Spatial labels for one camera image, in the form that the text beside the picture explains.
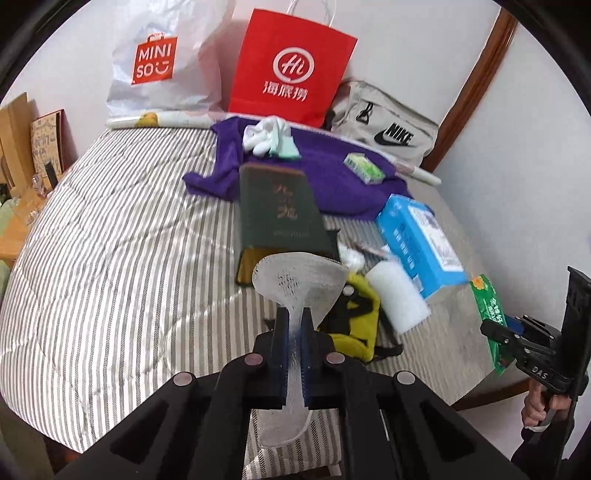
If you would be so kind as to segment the person's right hand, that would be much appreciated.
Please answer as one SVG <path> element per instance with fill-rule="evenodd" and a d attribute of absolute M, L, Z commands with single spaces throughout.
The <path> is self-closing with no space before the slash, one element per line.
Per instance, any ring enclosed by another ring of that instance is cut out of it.
<path fill-rule="evenodd" d="M 524 399 L 524 407 L 521 411 L 523 426 L 526 428 L 537 427 L 544 422 L 547 414 L 553 410 L 554 420 L 564 420 L 568 416 L 572 400 L 567 396 L 553 395 L 548 400 L 545 398 L 544 386 L 534 379 L 529 380 L 528 394 Z"/>

